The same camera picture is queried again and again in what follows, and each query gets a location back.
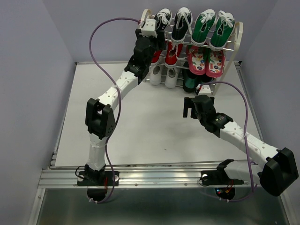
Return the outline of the red canvas sneaker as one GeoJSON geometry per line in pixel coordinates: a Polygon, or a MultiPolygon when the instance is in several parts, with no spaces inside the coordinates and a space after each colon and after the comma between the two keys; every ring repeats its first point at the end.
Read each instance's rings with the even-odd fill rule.
{"type": "Polygon", "coordinates": [[[161,55],[162,51],[163,50],[158,50],[158,51],[154,52],[154,55],[153,55],[152,60],[151,60],[151,65],[152,66],[157,65],[159,63],[160,55],[161,55]]]}
{"type": "Polygon", "coordinates": [[[174,44],[172,42],[168,42],[167,52],[165,57],[166,67],[172,68],[176,65],[178,58],[180,58],[182,48],[183,48],[183,44],[174,44]]]}

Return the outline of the black canvas sneaker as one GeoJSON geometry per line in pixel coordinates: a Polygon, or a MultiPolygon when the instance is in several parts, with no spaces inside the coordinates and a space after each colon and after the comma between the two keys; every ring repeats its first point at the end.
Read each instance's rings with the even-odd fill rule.
{"type": "Polygon", "coordinates": [[[189,8],[181,7],[175,15],[174,26],[171,33],[171,41],[175,44],[181,44],[187,32],[192,34],[193,16],[189,8]]]}
{"type": "Polygon", "coordinates": [[[156,33],[157,30],[165,30],[171,24],[172,12],[168,8],[163,8],[154,16],[156,20],[156,33]]]}

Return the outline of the white sneaker with grey mesh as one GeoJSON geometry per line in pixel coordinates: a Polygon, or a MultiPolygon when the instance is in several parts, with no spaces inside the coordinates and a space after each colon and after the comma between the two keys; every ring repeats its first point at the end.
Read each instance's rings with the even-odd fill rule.
{"type": "Polygon", "coordinates": [[[167,69],[165,86],[167,88],[173,89],[177,85],[177,80],[179,77],[180,68],[172,67],[167,69]]]}

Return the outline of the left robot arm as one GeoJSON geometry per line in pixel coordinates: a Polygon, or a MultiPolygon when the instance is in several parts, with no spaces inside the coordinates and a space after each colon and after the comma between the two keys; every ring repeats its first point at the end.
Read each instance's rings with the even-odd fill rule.
{"type": "Polygon", "coordinates": [[[165,47],[163,30],[146,34],[141,29],[136,29],[135,34],[137,41],[134,54],[119,79],[103,95],[97,99],[90,98],[87,102],[85,124],[90,134],[90,151],[84,174],[80,178],[97,186],[104,185],[106,180],[105,148],[117,125],[114,110],[145,79],[154,53],[165,47]]]}

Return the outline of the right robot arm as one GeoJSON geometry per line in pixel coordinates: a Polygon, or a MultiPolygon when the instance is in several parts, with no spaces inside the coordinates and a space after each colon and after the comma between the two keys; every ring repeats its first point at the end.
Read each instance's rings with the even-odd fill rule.
{"type": "Polygon", "coordinates": [[[215,170],[203,171],[200,184],[227,185],[254,182],[272,196],[280,196],[299,177],[293,152],[278,149],[257,139],[229,116],[216,112],[214,98],[199,95],[184,99],[183,117],[198,119],[206,131],[229,142],[250,157],[249,162],[227,159],[215,170]]]}

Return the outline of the cream shoe rack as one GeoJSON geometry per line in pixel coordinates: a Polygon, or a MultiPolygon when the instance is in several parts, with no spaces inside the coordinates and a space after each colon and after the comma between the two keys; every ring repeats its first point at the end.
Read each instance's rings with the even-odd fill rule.
{"type": "MultiPolygon", "coordinates": [[[[165,57],[166,57],[166,52],[167,52],[167,44],[168,44],[168,42],[172,42],[171,41],[171,33],[172,33],[172,30],[173,30],[173,26],[174,26],[174,19],[175,19],[175,16],[174,16],[174,18],[172,18],[170,26],[168,26],[165,29],[165,34],[166,34],[165,49],[163,49],[163,51],[160,55],[160,60],[159,60],[159,63],[158,63],[160,65],[165,66],[165,57]]],[[[194,31],[194,26],[195,26],[196,19],[193,19],[193,22],[192,22],[192,26],[191,26],[192,33],[194,31]]],[[[207,35],[205,43],[202,46],[200,46],[200,47],[204,47],[206,49],[207,54],[208,54],[208,51],[210,49],[210,46],[209,46],[210,39],[211,39],[214,31],[215,31],[215,25],[210,29],[210,31],[207,35]]],[[[216,91],[218,90],[220,81],[222,81],[224,79],[224,77],[225,77],[225,75],[228,71],[228,68],[230,67],[230,64],[233,62],[233,59],[234,59],[236,53],[239,50],[242,34],[243,34],[243,23],[235,21],[235,27],[233,29],[232,35],[229,37],[225,47],[222,49],[225,53],[225,66],[224,66],[223,75],[219,78],[213,78],[213,81],[209,82],[212,95],[214,95],[216,93],[216,91]]],[[[187,32],[186,37],[185,37],[184,41],[182,42],[183,48],[182,48],[182,51],[181,51],[181,54],[180,54],[180,58],[178,58],[178,61],[177,61],[176,65],[174,66],[174,67],[180,68],[180,73],[179,73],[179,77],[178,77],[176,86],[178,86],[178,83],[181,82],[182,83],[181,87],[183,87],[183,75],[182,75],[181,70],[184,68],[183,64],[188,61],[187,54],[186,54],[186,47],[188,45],[193,45],[193,43],[191,42],[191,37],[192,37],[192,34],[187,32]]],[[[150,83],[150,73],[151,73],[151,70],[153,69],[153,67],[154,66],[152,66],[152,65],[150,66],[149,74],[147,75],[146,79],[144,80],[145,82],[150,83]]],[[[164,85],[165,85],[167,69],[168,69],[168,67],[165,66],[165,69],[163,70],[163,73],[162,73],[161,83],[163,83],[164,85]]]]}

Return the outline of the left pink patterned slipper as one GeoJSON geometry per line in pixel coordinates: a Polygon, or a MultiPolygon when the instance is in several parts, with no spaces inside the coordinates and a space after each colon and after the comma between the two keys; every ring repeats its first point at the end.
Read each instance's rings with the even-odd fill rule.
{"type": "Polygon", "coordinates": [[[207,51],[204,47],[188,45],[186,47],[189,70],[195,75],[204,75],[207,51]]]}

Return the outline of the pink patterned slipper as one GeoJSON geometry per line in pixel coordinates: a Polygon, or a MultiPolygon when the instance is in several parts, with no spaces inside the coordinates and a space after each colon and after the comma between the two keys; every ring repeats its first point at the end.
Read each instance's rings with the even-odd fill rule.
{"type": "Polygon", "coordinates": [[[205,73],[208,77],[219,78],[223,75],[225,66],[225,53],[209,49],[205,66],[205,73]]]}
{"type": "Polygon", "coordinates": [[[207,51],[204,47],[188,45],[186,47],[189,70],[195,75],[204,75],[207,51]]]}

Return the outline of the right pink patterned slipper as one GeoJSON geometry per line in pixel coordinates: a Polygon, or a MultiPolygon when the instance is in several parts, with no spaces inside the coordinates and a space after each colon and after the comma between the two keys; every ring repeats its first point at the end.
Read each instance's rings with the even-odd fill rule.
{"type": "Polygon", "coordinates": [[[205,73],[208,77],[219,78],[223,75],[225,66],[225,53],[209,49],[205,66],[205,73]]]}

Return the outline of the left green canvas sneaker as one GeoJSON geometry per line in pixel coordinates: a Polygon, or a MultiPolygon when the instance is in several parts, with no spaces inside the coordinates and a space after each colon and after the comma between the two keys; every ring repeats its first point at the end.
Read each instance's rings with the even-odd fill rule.
{"type": "Polygon", "coordinates": [[[205,43],[207,35],[215,25],[216,20],[216,12],[213,9],[207,9],[198,15],[191,37],[194,46],[202,46],[205,43]]]}

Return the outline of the green canvas sneaker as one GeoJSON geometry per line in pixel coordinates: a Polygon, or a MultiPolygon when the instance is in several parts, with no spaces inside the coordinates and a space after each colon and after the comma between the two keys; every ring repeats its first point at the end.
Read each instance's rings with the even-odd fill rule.
{"type": "Polygon", "coordinates": [[[222,50],[225,47],[229,37],[232,35],[234,27],[234,16],[231,13],[220,10],[218,12],[215,31],[210,39],[210,49],[213,51],[222,50]]]}
{"type": "Polygon", "coordinates": [[[207,35],[215,25],[216,20],[216,12],[213,9],[207,9],[198,15],[191,37],[194,46],[202,46],[205,43],[207,35]]]}

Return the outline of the right green canvas sneaker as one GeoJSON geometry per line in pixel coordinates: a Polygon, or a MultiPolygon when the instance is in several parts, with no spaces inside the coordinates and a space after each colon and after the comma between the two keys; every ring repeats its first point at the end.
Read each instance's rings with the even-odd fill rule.
{"type": "Polygon", "coordinates": [[[232,35],[234,27],[234,16],[231,13],[220,10],[218,12],[215,31],[210,39],[210,49],[213,51],[222,50],[225,47],[229,37],[232,35]]]}

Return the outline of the aluminium mounting rail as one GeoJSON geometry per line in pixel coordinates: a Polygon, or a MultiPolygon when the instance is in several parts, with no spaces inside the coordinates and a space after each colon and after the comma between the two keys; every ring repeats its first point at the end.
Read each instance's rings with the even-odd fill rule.
{"type": "MultiPolygon", "coordinates": [[[[200,188],[202,171],[215,170],[218,162],[115,166],[119,172],[116,188],[200,188]]],[[[51,168],[41,172],[38,188],[84,188],[77,185],[75,168],[51,168]]]]}

